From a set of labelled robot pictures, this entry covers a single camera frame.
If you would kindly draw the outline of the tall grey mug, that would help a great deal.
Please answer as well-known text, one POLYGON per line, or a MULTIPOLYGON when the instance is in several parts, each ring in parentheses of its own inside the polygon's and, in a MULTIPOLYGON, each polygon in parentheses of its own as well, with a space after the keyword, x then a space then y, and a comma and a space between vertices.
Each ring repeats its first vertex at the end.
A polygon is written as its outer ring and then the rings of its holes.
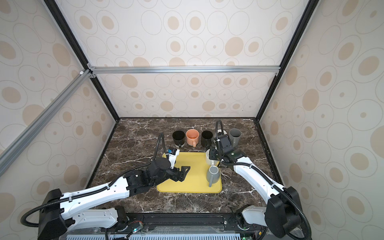
POLYGON ((233 148, 237 147, 242 136, 242 132, 239 129, 231 129, 229 132, 229 137, 232 143, 233 148))

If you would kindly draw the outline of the short grey mug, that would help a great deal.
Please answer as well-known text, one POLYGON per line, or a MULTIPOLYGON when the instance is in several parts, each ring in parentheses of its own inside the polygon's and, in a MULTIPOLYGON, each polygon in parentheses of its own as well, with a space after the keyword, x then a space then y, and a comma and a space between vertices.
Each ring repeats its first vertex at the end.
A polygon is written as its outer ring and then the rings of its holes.
POLYGON ((210 166, 207 170, 206 179, 209 183, 209 187, 211 188, 213 184, 217 183, 220 178, 220 170, 217 166, 210 166))

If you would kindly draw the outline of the peach mug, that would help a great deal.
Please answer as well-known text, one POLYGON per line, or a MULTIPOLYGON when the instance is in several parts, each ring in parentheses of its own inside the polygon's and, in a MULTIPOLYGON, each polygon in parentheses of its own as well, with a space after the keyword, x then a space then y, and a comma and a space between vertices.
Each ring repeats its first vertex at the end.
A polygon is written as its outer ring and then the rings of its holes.
POLYGON ((196 147, 199 143, 199 132, 195 129, 187 130, 186 132, 186 138, 187 138, 187 144, 192 147, 196 147))

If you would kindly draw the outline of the black mug white base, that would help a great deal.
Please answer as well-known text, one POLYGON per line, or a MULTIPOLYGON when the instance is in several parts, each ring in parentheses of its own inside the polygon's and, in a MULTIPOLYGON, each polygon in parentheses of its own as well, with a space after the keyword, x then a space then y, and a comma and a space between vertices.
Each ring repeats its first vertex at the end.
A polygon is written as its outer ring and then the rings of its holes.
POLYGON ((175 146, 178 149, 182 148, 185 145, 186 134, 184 131, 179 130, 179 131, 173 132, 172 138, 173 138, 175 146))

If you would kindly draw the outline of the white round mug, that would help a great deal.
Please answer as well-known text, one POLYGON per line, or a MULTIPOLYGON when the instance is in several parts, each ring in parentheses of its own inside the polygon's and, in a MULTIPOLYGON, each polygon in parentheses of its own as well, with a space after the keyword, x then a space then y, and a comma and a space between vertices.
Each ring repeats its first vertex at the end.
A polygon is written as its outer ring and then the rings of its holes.
POLYGON ((218 130, 217 131, 218 135, 226 135, 227 132, 225 130, 218 130))

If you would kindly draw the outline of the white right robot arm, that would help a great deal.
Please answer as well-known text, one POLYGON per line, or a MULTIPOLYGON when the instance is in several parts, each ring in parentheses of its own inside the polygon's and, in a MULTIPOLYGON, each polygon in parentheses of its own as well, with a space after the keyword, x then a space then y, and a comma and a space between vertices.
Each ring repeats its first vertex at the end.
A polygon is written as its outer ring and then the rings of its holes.
POLYGON ((215 146, 210 148, 209 159, 219 161, 220 166, 230 168, 243 177, 267 204, 264 210, 255 206, 241 209, 240 219, 246 226, 265 226, 278 238, 312 238, 309 221, 294 188, 285 188, 268 177, 244 152, 233 148, 228 135, 216 134, 214 143, 215 146))

